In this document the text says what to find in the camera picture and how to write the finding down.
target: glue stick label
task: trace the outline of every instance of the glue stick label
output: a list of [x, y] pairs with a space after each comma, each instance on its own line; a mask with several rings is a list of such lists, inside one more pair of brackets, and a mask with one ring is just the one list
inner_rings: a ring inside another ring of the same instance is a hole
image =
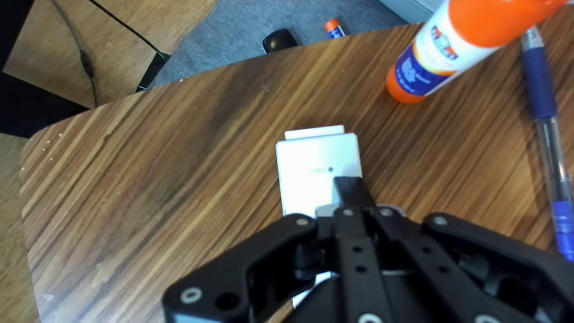
[[411, 95], [425, 97], [499, 48], [475, 46], [470, 41], [456, 32], [445, 0], [398, 57], [398, 84]]

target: bolt hole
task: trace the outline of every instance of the bolt hole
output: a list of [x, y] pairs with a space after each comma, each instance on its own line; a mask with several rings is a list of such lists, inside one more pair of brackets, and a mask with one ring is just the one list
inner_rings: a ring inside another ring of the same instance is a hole
[[215, 299], [215, 307], [221, 310], [231, 310], [239, 305], [239, 296], [231, 292], [224, 292]]

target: cable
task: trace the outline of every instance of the cable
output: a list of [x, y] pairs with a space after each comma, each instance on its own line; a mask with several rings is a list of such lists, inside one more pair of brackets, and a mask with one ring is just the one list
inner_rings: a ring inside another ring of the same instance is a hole
[[88, 55], [88, 50], [84, 46], [82, 37], [79, 36], [77, 28], [74, 27], [74, 23], [70, 21], [70, 16], [61, 9], [61, 5], [57, 3], [57, 0], [50, 0], [59, 14], [59, 18], [65, 21], [66, 28], [70, 30], [75, 46], [79, 50], [79, 61], [82, 64], [84, 73], [90, 79], [90, 86], [91, 86], [91, 95], [93, 95], [93, 106], [99, 106], [99, 95], [97, 95], [97, 84], [95, 84], [95, 71], [93, 71], [93, 62]]
[[104, 10], [111, 19], [115, 19], [117, 23], [120, 23], [124, 28], [127, 28], [131, 34], [135, 34], [136, 37], [140, 37], [143, 43], [147, 43], [147, 46], [151, 46], [163, 61], [167, 61], [170, 55], [161, 52], [156, 45], [152, 45], [147, 37], [143, 37], [140, 32], [136, 32], [131, 25], [124, 23], [117, 14], [113, 14], [111, 10], [108, 10], [108, 7], [104, 7], [102, 3], [99, 3], [97, 0], [90, 0], [97, 9]]

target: blue carpet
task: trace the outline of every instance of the blue carpet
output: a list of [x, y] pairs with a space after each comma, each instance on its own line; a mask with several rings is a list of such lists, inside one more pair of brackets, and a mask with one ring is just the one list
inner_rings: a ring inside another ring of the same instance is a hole
[[181, 41], [152, 86], [264, 55], [262, 39], [276, 28], [289, 28], [301, 45], [326, 41], [323, 23], [334, 16], [346, 34], [405, 23], [378, 0], [217, 0], [213, 10]]

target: blue pen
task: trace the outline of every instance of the blue pen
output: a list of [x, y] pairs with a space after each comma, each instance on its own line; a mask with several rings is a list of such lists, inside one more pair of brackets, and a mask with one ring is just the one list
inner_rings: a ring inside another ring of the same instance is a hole
[[572, 186], [563, 161], [558, 109], [552, 80], [545, 59], [543, 41], [536, 27], [522, 36], [522, 64], [529, 97], [529, 111], [536, 124], [536, 134], [545, 168], [545, 185], [552, 206], [558, 251], [574, 262], [574, 202]]

